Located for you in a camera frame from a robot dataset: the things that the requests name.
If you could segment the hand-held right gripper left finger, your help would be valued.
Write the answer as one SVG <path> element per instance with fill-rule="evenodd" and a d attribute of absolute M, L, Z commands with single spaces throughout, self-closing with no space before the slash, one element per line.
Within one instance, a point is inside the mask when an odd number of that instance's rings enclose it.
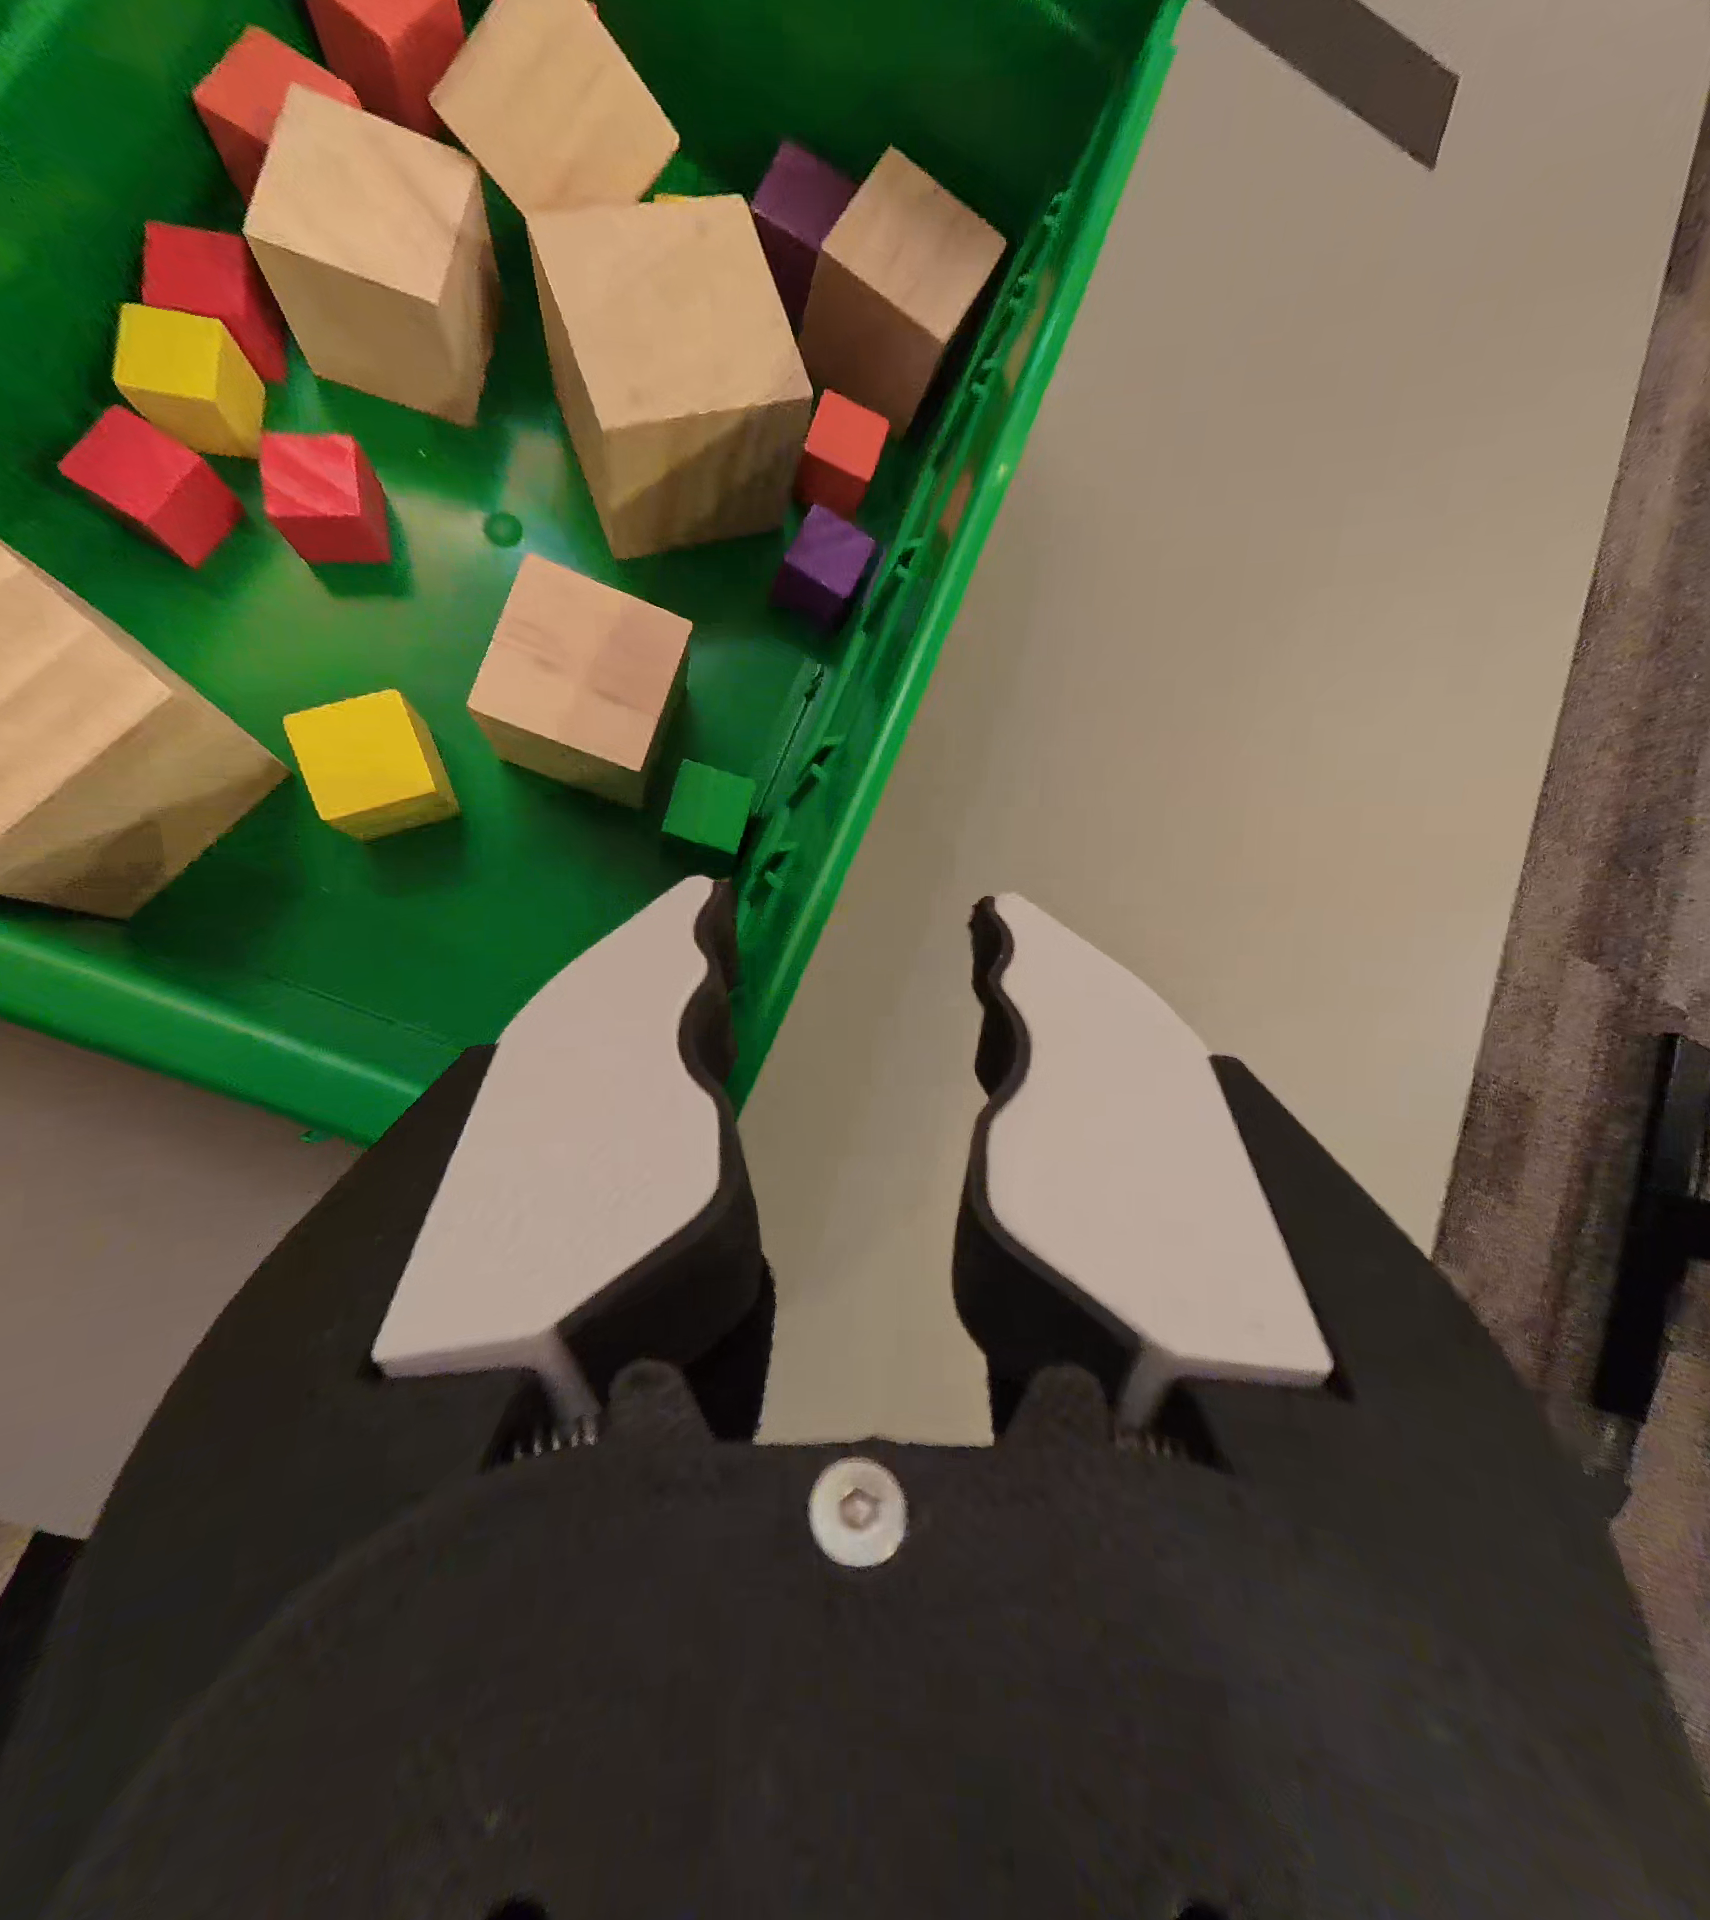
<path fill-rule="evenodd" d="M 739 909 L 691 876 L 504 1028 L 370 1361 L 527 1374 L 561 1428 L 633 1361 L 682 1371 L 711 1433 L 756 1435 L 771 1263 L 726 1097 Z"/>

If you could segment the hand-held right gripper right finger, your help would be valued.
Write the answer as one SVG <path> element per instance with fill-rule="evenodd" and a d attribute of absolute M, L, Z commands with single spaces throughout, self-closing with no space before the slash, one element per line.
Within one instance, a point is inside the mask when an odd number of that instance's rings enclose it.
<path fill-rule="evenodd" d="M 1333 1357 L 1203 1039 L 1017 894 L 970 909 L 980 1008 L 953 1307 L 1008 1428 L 1078 1367 L 1117 1428 L 1192 1381 L 1322 1388 Z"/>

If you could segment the green plastic box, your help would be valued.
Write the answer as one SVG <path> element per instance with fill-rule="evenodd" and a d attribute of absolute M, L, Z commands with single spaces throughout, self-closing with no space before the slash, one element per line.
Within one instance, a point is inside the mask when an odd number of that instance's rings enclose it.
<path fill-rule="evenodd" d="M 963 607 L 1169 76 L 1180 4 L 600 4 L 680 135 L 672 191 L 749 196 L 780 139 L 850 179 L 899 148 L 1008 253 L 893 443 L 880 543 L 834 637 L 776 611 L 788 534 L 609 557 L 548 379 L 523 221 L 489 186 L 501 319 L 476 428 L 314 381 L 270 428 L 344 429 L 395 509 L 389 570 L 339 584 L 260 520 L 203 568 L 56 464 L 115 400 L 117 307 L 148 220 L 237 228 L 190 91 L 247 24 L 314 49 L 304 4 L 0 4 L 0 540 L 119 622 L 266 747 L 292 711 L 395 689 L 461 814 L 359 844 L 284 780 L 127 922 L 0 900 L 0 1016 L 367 1141 L 487 1044 L 697 848 L 659 824 L 675 770 L 756 784 L 733 868 L 733 1096 L 842 894 Z M 501 763 L 465 711 L 517 563 L 541 554 L 693 620 L 641 811 Z"/>

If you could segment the pile of coloured wooden cubes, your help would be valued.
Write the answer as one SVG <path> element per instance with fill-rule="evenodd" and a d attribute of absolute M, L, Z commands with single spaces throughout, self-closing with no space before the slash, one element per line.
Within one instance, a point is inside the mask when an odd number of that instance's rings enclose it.
<path fill-rule="evenodd" d="M 403 182 L 403 136 L 372 112 L 297 88 L 294 145 L 270 159 L 266 208 L 243 212 L 190 86 L 284 4 L 0 4 L 0 540 L 109 614 L 266 748 L 284 718 L 403 694 L 454 775 L 458 813 L 360 841 L 328 826 L 287 775 L 164 878 L 143 819 L 109 831 L 104 868 L 69 896 L 3 890 L 0 939 L 33 953 L 123 956 L 319 980 L 398 973 L 447 984 L 482 963 L 555 968 L 682 876 L 682 853 L 641 824 L 641 762 L 656 739 L 619 723 L 623 684 L 562 694 L 562 657 L 531 653 L 509 600 L 523 554 L 648 597 L 687 620 L 693 718 L 656 730 L 675 753 L 759 770 L 776 667 L 799 661 L 799 614 L 776 612 L 776 537 L 821 392 L 889 418 L 867 367 L 906 371 L 910 313 L 882 300 L 867 253 L 832 256 L 839 351 L 810 368 L 742 196 L 671 202 L 541 202 L 522 186 L 576 95 L 612 91 L 612 57 L 582 52 L 578 84 L 536 78 L 559 29 L 482 32 L 455 84 L 458 132 L 442 169 L 454 220 L 486 215 L 495 321 L 482 382 L 455 418 L 388 391 L 321 379 L 292 334 L 266 382 L 259 443 L 325 440 L 319 495 L 388 512 L 388 551 L 310 561 L 260 490 L 250 443 L 195 443 L 138 413 L 111 376 L 121 309 L 145 270 L 153 221 L 222 215 L 237 247 L 319 306 L 325 350 L 403 350 L 430 334 L 388 317 L 349 274 L 395 264 L 399 295 L 455 295 L 465 259 L 433 248 L 427 191 Z M 111 883 L 160 881 L 128 914 Z"/>

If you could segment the black table frame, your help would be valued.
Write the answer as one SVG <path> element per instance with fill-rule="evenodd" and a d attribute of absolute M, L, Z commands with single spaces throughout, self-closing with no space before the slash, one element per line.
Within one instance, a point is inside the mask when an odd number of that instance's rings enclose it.
<path fill-rule="evenodd" d="M 1642 1428 L 1666 1364 L 1666 1331 L 1698 1263 L 1710 1267 L 1710 1046 L 1663 1035 L 1636 1152 L 1622 1249 L 1587 1402 Z"/>

